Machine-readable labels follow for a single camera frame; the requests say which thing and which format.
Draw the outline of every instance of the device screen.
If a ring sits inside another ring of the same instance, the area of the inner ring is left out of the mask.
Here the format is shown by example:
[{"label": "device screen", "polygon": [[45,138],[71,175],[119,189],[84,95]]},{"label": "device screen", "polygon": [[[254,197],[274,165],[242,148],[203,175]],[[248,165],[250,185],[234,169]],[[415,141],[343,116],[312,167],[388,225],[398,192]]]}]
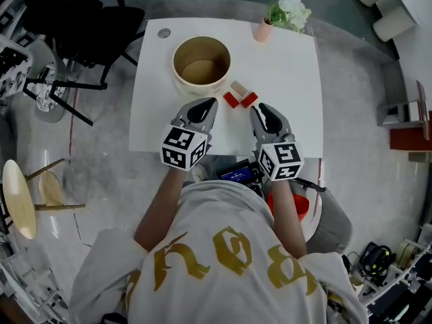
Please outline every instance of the device screen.
[{"label": "device screen", "polygon": [[229,173],[223,174],[220,176],[222,180],[234,181],[234,182],[243,182],[245,180],[252,179],[252,172],[249,167],[243,167],[240,169],[233,170]]}]

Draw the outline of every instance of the white t-shirt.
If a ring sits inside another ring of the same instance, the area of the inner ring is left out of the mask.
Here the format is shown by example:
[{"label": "white t-shirt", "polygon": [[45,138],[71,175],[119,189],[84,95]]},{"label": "white t-shirt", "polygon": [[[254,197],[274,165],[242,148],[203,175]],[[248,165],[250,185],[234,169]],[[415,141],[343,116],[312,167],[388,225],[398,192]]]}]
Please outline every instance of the white t-shirt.
[{"label": "white t-shirt", "polygon": [[297,261],[272,227],[269,207],[247,187],[189,185],[152,251],[117,229],[99,234],[74,283],[70,323],[112,312],[129,324],[367,323],[341,256]]}]

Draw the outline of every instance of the red bucket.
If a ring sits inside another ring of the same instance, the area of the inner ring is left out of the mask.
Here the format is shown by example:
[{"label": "red bucket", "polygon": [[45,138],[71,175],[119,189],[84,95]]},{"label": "red bucket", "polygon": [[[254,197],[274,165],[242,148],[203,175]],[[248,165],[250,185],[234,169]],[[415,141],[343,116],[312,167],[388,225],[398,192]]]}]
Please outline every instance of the red bucket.
[{"label": "red bucket", "polygon": [[[292,195],[294,197],[294,203],[296,204],[296,210],[299,221],[303,221],[304,217],[309,211],[309,200],[303,196],[299,196],[298,194]],[[267,197],[267,204],[269,205],[271,214],[273,215],[273,193],[270,192]]]}]

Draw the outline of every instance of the flower vase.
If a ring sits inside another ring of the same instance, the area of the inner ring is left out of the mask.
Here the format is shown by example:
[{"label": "flower vase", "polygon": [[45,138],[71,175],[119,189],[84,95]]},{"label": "flower vase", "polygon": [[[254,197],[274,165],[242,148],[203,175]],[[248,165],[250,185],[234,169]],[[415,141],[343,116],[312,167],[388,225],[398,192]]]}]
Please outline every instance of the flower vase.
[{"label": "flower vase", "polygon": [[258,42],[264,42],[269,37],[273,25],[270,23],[269,18],[263,18],[261,24],[254,30],[253,35]]}]

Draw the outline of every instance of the white cube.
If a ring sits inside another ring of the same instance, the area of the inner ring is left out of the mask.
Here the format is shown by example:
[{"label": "white cube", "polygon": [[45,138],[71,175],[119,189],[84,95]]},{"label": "white cube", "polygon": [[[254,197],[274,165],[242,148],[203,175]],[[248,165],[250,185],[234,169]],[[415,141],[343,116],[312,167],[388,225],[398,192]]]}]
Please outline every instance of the white cube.
[{"label": "white cube", "polygon": [[304,165],[296,142],[263,144],[258,162],[271,181],[297,178]]},{"label": "white cube", "polygon": [[167,125],[161,139],[161,162],[188,171],[207,151],[207,135]]}]

